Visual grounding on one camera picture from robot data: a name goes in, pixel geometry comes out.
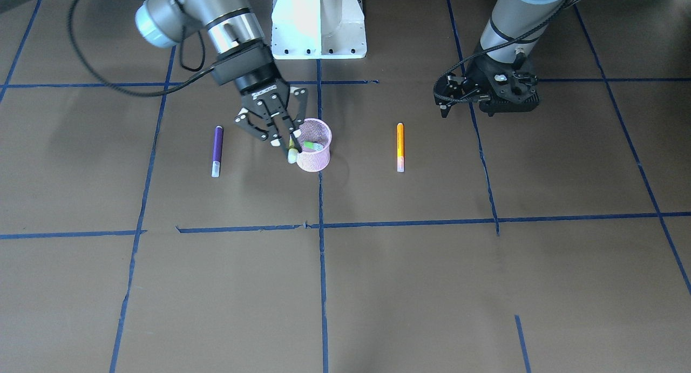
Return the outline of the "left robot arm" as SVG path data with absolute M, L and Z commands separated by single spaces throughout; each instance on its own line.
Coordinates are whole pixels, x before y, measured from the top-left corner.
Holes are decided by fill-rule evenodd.
M 531 52 L 546 27 L 580 0 L 498 0 L 470 60 L 464 90 L 486 100 L 479 109 L 489 117 L 498 113 L 535 110 L 540 103 L 539 78 Z

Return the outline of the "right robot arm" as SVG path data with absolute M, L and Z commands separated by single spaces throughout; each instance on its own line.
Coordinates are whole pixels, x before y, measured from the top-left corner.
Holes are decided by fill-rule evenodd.
M 2 0 L 2 12 L 30 0 Z M 67 10 L 67 36 L 77 58 L 101 84 L 131 97 L 162 97 L 210 74 L 218 85 L 234 83 L 242 107 L 234 119 L 238 127 L 283 150 L 289 163 L 301 152 L 298 138 L 306 119 L 308 91 L 292 87 L 280 73 L 249 0 L 143 0 L 136 11 L 140 35 L 158 48 L 182 45 L 189 36 L 206 32 L 217 58 L 199 65 L 182 84 L 158 92 L 136 92 L 106 80 L 88 63 L 76 41 L 77 4 Z

